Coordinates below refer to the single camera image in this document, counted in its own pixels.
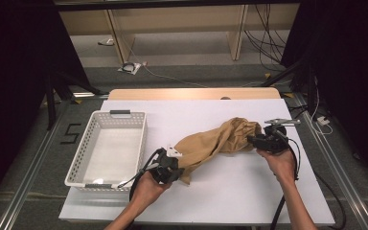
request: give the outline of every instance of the forearm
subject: forearm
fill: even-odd
[[[123,230],[126,229],[134,219],[139,216],[140,210],[134,205],[129,203],[124,211],[116,217],[109,225],[106,226],[105,230]]]
[[[294,181],[280,183],[286,199],[287,210],[293,230],[317,229],[310,217]]]

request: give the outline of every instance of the human arm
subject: human arm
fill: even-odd
[[[172,183],[158,184],[150,172],[145,172],[137,184],[130,203],[118,217],[105,227],[105,230],[126,229],[136,217],[142,214],[171,185]]]
[[[295,185],[295,163],[291,151],[287,149],[273,154],[257,149],[257,153],[267,161],[268,167],[274,172],[282,187],[292,229],[317,229]]]

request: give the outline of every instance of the human hand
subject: human hand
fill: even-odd
[[[294,182],[295,163],[289,149],[275,154],[261,149],[256,149],[256,152],[264,157],[280,183]]]
[[[172,183],[158,184],[150,172],[145,172],[140,178],[130,201],[132,205],[136,206],[138,211],[137,215],[145,211],[145,209],[168,190],[171,185]]]

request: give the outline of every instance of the basket handle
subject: basket handle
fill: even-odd
[[[112,189],[112,184],[85,184],[87,189]]]
[[[110,110],[110,116],[112,118],[131,118],[130,110]]]

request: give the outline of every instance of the small box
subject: small box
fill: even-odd
[[[147,136],[146,114],[94,111],[70,166],[65,185],[85,191],[117,191],[128,196],[140,170]]]

